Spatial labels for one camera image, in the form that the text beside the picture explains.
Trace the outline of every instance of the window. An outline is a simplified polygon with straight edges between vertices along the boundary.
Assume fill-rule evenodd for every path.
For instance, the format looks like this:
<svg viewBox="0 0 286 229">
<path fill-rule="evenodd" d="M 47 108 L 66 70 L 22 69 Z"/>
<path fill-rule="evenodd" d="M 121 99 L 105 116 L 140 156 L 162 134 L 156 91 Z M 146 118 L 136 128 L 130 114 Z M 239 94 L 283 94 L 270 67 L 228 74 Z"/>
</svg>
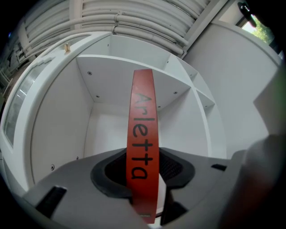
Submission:
<svg viewBox="0 0 286 229">
<path fill-rule="evenodd" d="M 14 98 L 10 104 L 5 124 L 4 124 L 4 133 L 7 136 L 7 139 L 9 140 L 10 144 L 14 145 L 14 134 L 15 134 L 15 128 L 17 119 L 20 113 L 20 109 L 22 107 L 22 104 L 24 102 L 24 99 L 32 86 L 32 84 L 35 82 L 37 77 L 40 75 L 42 70 L 50 63 L 43 63 L 41 65 L 35 66 L 33 69 L 29 71 L 29 73 L 25 76 L 24 80 L 21 82 L 20 86 L 17 89 L 17 92 L 14 95 Z"/>
<path fill-rule="evenodd" d="M 243 17 L 236 25 L 268 44 L 279 55 L 279 57 L 283 59 L 284 55 L 282 49 L 277 44 L 271 29 L 263 25 L 254 15 L 252 15 L 252 17 L 256 23 L 256 27 L 252 26 L 245 17 Z"/>
<path fill-rule="evenodd" d="M 274 40 L 274 35 L 271 29 L 263 25 L 255 16 L 252 17 L 256 22 L 256 28 L 253 27 L 250 22 L 247 22 L 244 26 L 242 26 L 242 29 L 250 32 L 254 36 L 264 41 L 266 44 L 270 45 Z"/>
</svg>

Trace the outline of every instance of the ceiling pipe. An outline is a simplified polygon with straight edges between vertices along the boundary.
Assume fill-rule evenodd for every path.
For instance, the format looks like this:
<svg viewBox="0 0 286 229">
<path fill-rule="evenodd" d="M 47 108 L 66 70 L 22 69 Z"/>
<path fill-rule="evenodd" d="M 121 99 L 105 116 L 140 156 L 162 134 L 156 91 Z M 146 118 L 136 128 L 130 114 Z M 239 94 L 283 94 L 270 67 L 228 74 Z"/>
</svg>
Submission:
<svg viewBox="0 0 286 229">
<path fill-rule="evenodd" d="M 132 35 L 132 36 L 140 37 L 140 38 L 158 43 L 158 44 L 172 50 L 173 52 L 176 52 L 177 54 L 180 54 L 180 55 L 183 54 L 183 49 L 176 46 L 174 43 L 168 42 L 167 40 L 165 40 L 159 36 L 152 35 L 150 33 L 138 31 L 138 30 L 131 29 L 131 28 L 121 28 L 121 27 L 116 27 L 114 25 L 110 25 L 110 26 L 87 27 L 87 28 L 72 30 L 72 31 L 66 32 L 64 34 L 57 35 L 56 37 L 50 38 L 50 39 L 46 40 L 45 42 L 43 42 L 42 44 L 34 47 L 32 50 L 30 50 L 29 52 L 26 53 L 25 56 L 28 56 L 28 57 L 23 56 L 22 58 L 20 58 L 20 61 L 23 62 L 23 60 L 26 60 L 27 58 L 39 53 L 38 49 L 41 47 L 44 47 L 45 45 L 47 45 L 49 43 L 55 42 L 57 40 L 61 40 L 61 39 L 66 38 L 70 35 L 73 35 L 73 34 L 79 34 L 79 33 L 84 33 L 84 32 L 96 32 L 96 31 L 110 31 L 110 32 L 118 33 L 118 34 L 126 34 L 126 35 Z"/>
<path fill-rule="evenodd" d="M 83 18 L 78 18 L 78 19 L 73 19 L 70 21 L 67 21 L 65 23 L 62 23 L 60 25 L 57 25 L 46 32 L 40 34 L 37 36 L 34 40 L 32 40 L 27 46 L 24 47 L 24 51 L 26 51 L 29 47 L 31 47 L 33 44 L 36 44 L 39 42 L 41 39 L 44 39 L 46 36 L 54 33 L 55 31 L 58 31 L 60 29 L 64 29 L 68 26 L 75 25 L 75 24 L 80 24 L 80 23 L 86 23 L 86 22 L 91 22 L 91 21 L 124 21 L 124 22 L 130 22 L 138 25 L 143 25 L 146 27 L 153 28 L 155 30 L 158 30 L 161 33 L 164 33 L 180 43 L 184 44 L 187 46 L 189 42 L 182 38 L 180 35 L 176 34 L 175 32 L 166 29 L 165 27 L 162 27 L 154 22 L 147 21 L 144 19 L 140 18 L 135 18 L 135 17 L 129 17 L 129 16 L 123 16 L 123 15 L 96 15 L 96 16 L 88 16 L 88 17 L 83 17 Z"/>
</svg>

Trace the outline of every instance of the green foliage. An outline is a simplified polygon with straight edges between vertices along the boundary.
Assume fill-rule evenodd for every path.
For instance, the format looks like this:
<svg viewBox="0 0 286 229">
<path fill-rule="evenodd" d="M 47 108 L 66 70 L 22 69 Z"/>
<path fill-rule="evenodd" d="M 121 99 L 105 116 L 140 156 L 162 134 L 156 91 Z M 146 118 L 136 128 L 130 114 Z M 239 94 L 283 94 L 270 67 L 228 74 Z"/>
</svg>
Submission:
<svg viewBox="0 0 286 229">
<path fill-rule="evenodd" d="M 267 44 L 270 44 L 274 39 L 274 35 L 270 28 L 263 25 L 256 17 L 253 17 L 256 22 L 256 31 L 252 32 L 253 35 L 260 38 Z"/>
</svg>

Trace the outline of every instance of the white shelf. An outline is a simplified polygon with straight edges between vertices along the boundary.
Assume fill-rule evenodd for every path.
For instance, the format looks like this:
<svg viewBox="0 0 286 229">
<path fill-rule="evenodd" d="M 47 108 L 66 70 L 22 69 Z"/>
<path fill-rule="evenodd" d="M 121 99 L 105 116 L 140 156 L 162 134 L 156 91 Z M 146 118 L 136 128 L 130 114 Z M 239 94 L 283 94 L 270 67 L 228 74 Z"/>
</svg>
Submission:
<svg viewBox="0 0 286 229">
<path fill-rule="evenodd" d="M 163 70 L 171 76 L 191 86 L 190 77 L 176 56 L 171 55 L 169 57 L 168 61 L 165 63 Z"/>
<path fill-rule="evenodd" d="M 189 89 L 167 72 L 136 61 L 103 55 L 80 55 L 76 59 L 94 102 L 129 106 L 133 74 L 138 69 L 152 69 L 156 103 L 161 109 Z"/>
<path fill-rule="evenodd" d="M 123 36 L 108 36 L 85 49 L 80 55 L 108 55 L 138 61 L 163 70 L 170 53 L 158 46 Z"/>
<path fill-rule="evenodd" d="M 205 109 L 208 129 L 210 132 L 211 154 L 210 157 L 227 158 L 226 138 L 223 123 L 216 104 Z"/>
<path fill-rule="evenodd" d="M 206 118 L 195 89 L 190 88 L 159 111 L 161 147 L 201 156 L 209 155 Z"/>
<path fill-rule="evenodd" d="M 177 60 L 181 63 L 182 67 L 185 69 L 187 72 L 188 76 L 192 80 L 196 75 L 197 75 L 197 70 L 195 70 L 192 66 L 187 64 L 185 61 L 177 57 Z"/>
<path fill-rule="evenodd" d="M 214 98 L 210 92 L 210 89 L 207 86 L 206 82 L 204 81 L 200 73 L 197 73 L 196 76 L 192 78 L 192 82 L 196 89 L 198 89 L 200 92 L 205 94 L 208 98 L 210 98 L 210 100 L 214 101 Z"/>
<path fill-rule="evenodd" d="M 204 108 L 204 110 L 215 104 L 215 102 L 213 100 L 211 100 L 208 96 L 206 96 L 199 89 L 196 89 L 196 90 L 197 90 L 198 96 L 200 97 L 200 100 L 202 102 L 202 107 Z"/>
</svg>

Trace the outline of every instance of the white pipe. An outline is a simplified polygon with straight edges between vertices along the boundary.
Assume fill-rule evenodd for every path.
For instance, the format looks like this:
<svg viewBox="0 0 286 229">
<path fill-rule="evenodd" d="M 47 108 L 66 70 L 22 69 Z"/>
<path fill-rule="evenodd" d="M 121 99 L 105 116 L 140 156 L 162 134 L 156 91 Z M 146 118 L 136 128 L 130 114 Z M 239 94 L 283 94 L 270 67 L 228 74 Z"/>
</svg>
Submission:
<svg viewBox="0 0 286 229">
<path fill-rule="evenodd" d="M 96 31 L 110 31 L 110 32 L 115 32 L 115 33 L 119 33 L 119 34 L 127 34 L 127 35 L 132 35 L 132 36 L 136 36 L 136 37 L 140 37 L 140 38 L 143 38 L 143 39 L 146 39 L 146 40 L 150 40 L 150 41 L 153 41 L 155 43 L 158 43 L 180 55 L 183 54 L 183 50 L 176 46 L 175 44 L 171 43 L 171 42 L 168 42 L 162 38 L 160 38 L 159 36 L 156 36 L 156 35 L 152 35 L 152 34 L 149 34 L 149 33 L 145 33 L 145 32 L 142 32 L 142 31 L 138 31 L 138 30 L 134 30 L 134 29 L 130 29 L 130 28 L 121 28 L 121 27 L 115 27 L 114 25 L 110 25 L 110 26 L 99 26 L 99 27 L 88 27 L 88 28 L 82 28 L 82 29 L 78 29 L 78 30 L 72 30 L 72 31 L 69 31 L 69 32 L 66 32 L 64 34 L 61 34 L 61 35 L 58 35 L 57 38 L 59 40 L 67 37 L 67 36 L 70 36 L 70 35 L 73 35 L 73 34 L 79 34 L 79 33 L 84 33 L 84 32 L 96 32 Z M 45 42 L 48 43 L 48 42 L 52 42 L 54 41 L 54 38 L 51 38 L 49 40 L 46 40 Z M 26 60 L 28 59 L 29 57 L 37 54 L 39 51 L 36 51 L 36 47 L 29 51 L 26 55 L 29 55 L 28 57 L 26 57 L 25 59 L 22 59 L 24 57 L 22 57 L 20 59 L 21 62 L 23 62 L 23 60 Z"/>
<path fill-rule="evenodd" d="M 180 54 L 180 55 L 183 54 L 183 50 L 180 47 L 178 47 L 175 44 L 170 43 L 170 42 L 168 42 L 168 41 L 166 41 L 166 40 L 164 40 L 158 36 L 155 36 L 155 35 L 152 35 L 149 33 L 145 33 L 145 32 L 138 31 L 138 30 L 133 30 L 130 28 L 121 28 L 121 27 L 115 27 L 114 32 L 118 33 L 118 34 L 128 34 L 128 35 L 140 37 L 140 38 L 143 38 L 146 40 L 150 40 L 150 41 L 158 43 L 162 46 L 165 46 L 166 48 L 176 52 L 177 54 Z"/>
<path fill-rule="evenodd" d="M 117 10 L 104 10 L 102 8 L 100 9 L 94 9 L 92 11 L 87 11 L 86 13 L 84 13 L 82 16 L 83 17 L 87 17 L 87 16 L 91 16 L 91 15 L 102 15 L 102 14 L 117 14 L 118 11 Z M 138 18 L 142 18 L 144 20 L 147 21 L 152 21 L 158 25 L 161 25 L 165 28 L 170 29 L 171 31 L 179 34 L 181 37 L 184 37 L 186 31 L 188 31 L 188 29 L 192 26 L 192 24 L 195 22 L 195 20 L 190 17 L 188 15 L 188 20 L 187 22 L 182 19 L 182 18 L 177 18 L 176 16 L 174 16 L 172 13 L 169 13 L 169 20 L 165 20 L 164 18 L 162 18 L 161 15 L 153 15 L 152 13 L 150 13 L 150 11 L 147 10 L 142 10 L 142 9 L 130 9 L 127 10 L 125 8 L 122 8 L 122 10 L 120 10 L 121 12 L 124 12 L 124 15 L 128 15 L 130 17 L 138 17 Z"/>
<path fill-rule="evenodd" d="M 50 46 L 47 46 L 47 47 L 44 47 L 44 48 L 42 48 L 42 49 L 40 49 L 40 50 L 38 50 L 38 51 L 32 53 L 31 55 L 27 56 L 26 58 L 25 58 L 24 56 L 21 57 L 21 58 L 20 58 L 20 63 L 23 63 L 24 61 L 26 61 L 27 59 L 29 59 L 29 58 L 32 57 L 33 55 L 36 55 L 36 54 L 38 54 L 38 53 L 40 53 L 40 52 L 45 51 L 45 50 L 48 49 L 49 47 L 51 47 L 51 45 L 50 45 Z"/>
<path fill-rule="evenodd" d="M 130 22 L 130 23 L 134 23 L 137 25 L 142 25 L 145 27 L 149 27 L 151 29 L 157 30 L 163 34 L 168 35 L 171 38 L 176 39 L 177 41 L 183 43 L 185 46 L 187 46 L 189 44 L 189 42 L 187 40 L 185 40 L 184 38 L 182 38 L 180 35 L 176 34 L 175 32 L 166 29 L 165 27 L 162 27 L 152 21 L 147 21 L 141 18 L 137 18 L 137 17 L 130 17 L 130 16 L 123 16 L 123 15 L 118 15 L 116 18 L 117 21 L 124 21 L 124 22 Z"/>
<path fill-rule="evenodd" d="M 76 19 L 67 21 L 67 22 L 62 23 L 60 25 L 57 25 L 57 26 L 43 32 L 39 36 L 37 36 L 26 47 L 24 47 L 24 51 L 27 50 L 29 47 L 31 47 L 31 45 L 33 45 L 36 42 L 43 39 L 45 36 L 50 35 L 51 33 L 55 32 L 57 30 L 64 29 L 64 28 L 71 26 L 71 25 L 80 24 L 80 23 L 84 23 L 84 22 L 90 22 L 90 21 L 114 21 L 114 15 L 95 15 L 95 16 L 89 16 L 89 17 L 76 18 Z"/>
<path fill-rule="evenodd" d="M 173 4 L 174 6 L 177 6 L 178 8 L 182 9 L 182 11 L 185 11 L 187 14 L 191 15 L 192 17 L 194 17 L 194 19 L 197 19 L 200 16 L 201 12 L 195 12 L 194 11 L 195 8 L 190 8 L 180 1 L 177 0 L 167 0 L 167 1 Z"/>
<path fill-rule="evenodd" d="M 111 26 L 98 26 L 98 27 L 88 27 L 88 28 L 82 28 L 82 29 L 78 29 L 78 30 L 72 30 L 72 31 L 68 31 L 66 33 L 57 35 L 53 38 L 50 38 L 46 41 L 44 41 L 43 43 L 35 46 L 32 50 L 30 50 L 29 52 L 26 53 L 26 55 L 30 55 L 31 53 L 35 52 L 36 50 L 38 50 L 39 48 L 44 47 L 45 45 L 48 45 L 49 43 L 52 43 L 54 41 L 58 41 L 61 39 L 64 39 L 70 35 L 73 34 L 79 34 L 79 33 L 84 33 L 84 32 L 96 32 L 96 31 L 113 31 L 114 25 Z"/>
<path fill-rule="evenodd" d="M 18 52 L 18 55 L 21 55 L 23 53 L 23 49 L 21 49 L 19 52 Z"/>
<path fill-rule="evenodd" d="M 43 39 L 45 36 L 55 32 L 57 30 L 63 29 L 67 26 L 85 23 L 85 22 L 90 22 L 90 21 L 125 21 L 125 22 L 131 22 L 131 23 L 143 25 L 143 26 L 158 30 L 159 32 L 162 32 L 162 33 L 176 39 L 177 41 L 180 41 L 185 46 L 187 46 L 189 44 L 189 42 L 187 40 L 185 40 L 184 38 L 182 38 L 180 35 L 176 34 L 175 32 L 173 32 L 169 29 L 166 29 L 165 27 L 162 27 L 161 25 L 158 25 L 154 22 L 151 22 L 151 21 L 147 21 L 147 20 L 135 18 L 135 17 L 122 16 L 122 15 L 96 15 L 96 16 L 89 16 L 89 17 L 82 17 L 82 18 L 78 18 L 78 19 L 73 19 L 73 20 L 67 21 L 65 23 L 62 23 L 60 25 L 57 25 L 57 26 L 47 30 L 46 32 L 42 33 L 41 35 L 37 36 L 26 47 L 24 47 L 24 50 L 27 50 L 29 47 L 31 47 L 31 45 L 35 44 L 36 42 Z"/>
</svg>

